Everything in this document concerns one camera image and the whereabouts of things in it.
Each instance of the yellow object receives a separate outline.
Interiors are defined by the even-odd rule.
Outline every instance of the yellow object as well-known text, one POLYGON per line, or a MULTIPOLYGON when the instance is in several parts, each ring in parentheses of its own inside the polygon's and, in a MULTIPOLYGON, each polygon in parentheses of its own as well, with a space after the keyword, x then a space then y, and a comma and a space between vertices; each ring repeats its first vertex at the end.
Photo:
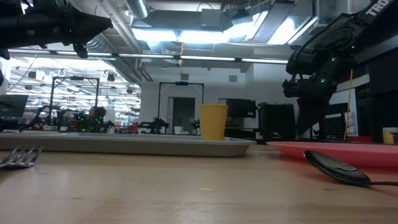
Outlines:
POLYGON ((393 144, 394 135, 392 133, 398 133, 398 128, 383 128, 383 143, 393 144))
POLYGON ((349 117, 349 105, 351 104, 351 90, 353 89, 353 75, 354 75, 354 70, 351 69, 351 78, 350 78, 350 80, 349 80, 349 95, 348 95, 348 108, 347 108, 346 131, 345 131, 345 133, 344 133, 344 140, 347 139, 348 117, 349 117))
POLYGON ((227 105, 200 105, 200 132, 202 140, 224 140, 227 112, 227 105))

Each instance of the computer monitor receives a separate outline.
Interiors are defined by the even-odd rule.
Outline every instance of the computer monitor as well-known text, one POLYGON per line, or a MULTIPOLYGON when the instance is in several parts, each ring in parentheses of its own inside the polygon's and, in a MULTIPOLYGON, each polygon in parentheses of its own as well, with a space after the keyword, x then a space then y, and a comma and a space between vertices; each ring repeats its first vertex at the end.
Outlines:
POLYGON ((0 96, 0 117, 21 118, 29 95, 2 95, 0 96))

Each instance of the wooden table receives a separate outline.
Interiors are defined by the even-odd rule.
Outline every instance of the wooden table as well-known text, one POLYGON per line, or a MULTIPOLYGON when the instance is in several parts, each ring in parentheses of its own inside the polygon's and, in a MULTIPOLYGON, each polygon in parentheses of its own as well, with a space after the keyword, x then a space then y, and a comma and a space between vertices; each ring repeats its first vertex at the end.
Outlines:
POLYGON ((398 188, 342 185, 267 146, 237 158, 44 152, 0 171, 0 223, 396 224, 398 188))

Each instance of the gray tray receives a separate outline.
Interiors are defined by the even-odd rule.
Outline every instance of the gray tray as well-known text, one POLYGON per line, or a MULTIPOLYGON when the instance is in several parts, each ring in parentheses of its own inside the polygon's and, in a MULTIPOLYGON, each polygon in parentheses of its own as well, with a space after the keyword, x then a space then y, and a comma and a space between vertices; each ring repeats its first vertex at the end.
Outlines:
POLYGON ((0 149, 18 144, 45 144, 44 151, 148 154, 173 156, 243 156, 254 141, 225 138, 202 141, 200 136, 152 134, 0 133, 0 149))

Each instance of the yellow cup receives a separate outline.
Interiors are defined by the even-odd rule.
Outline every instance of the yellow cup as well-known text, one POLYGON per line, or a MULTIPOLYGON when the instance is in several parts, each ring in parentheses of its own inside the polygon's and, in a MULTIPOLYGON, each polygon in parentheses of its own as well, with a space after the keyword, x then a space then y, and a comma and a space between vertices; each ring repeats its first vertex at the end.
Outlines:
POLYGON ((398 133, 398 128, 383 128, 383 143, 393 144, 394 135, 391 133, 398 133))
POLYGON ((227 112, 227 105, 200 105, 200 132, 202 140, 224 140, 227 112))

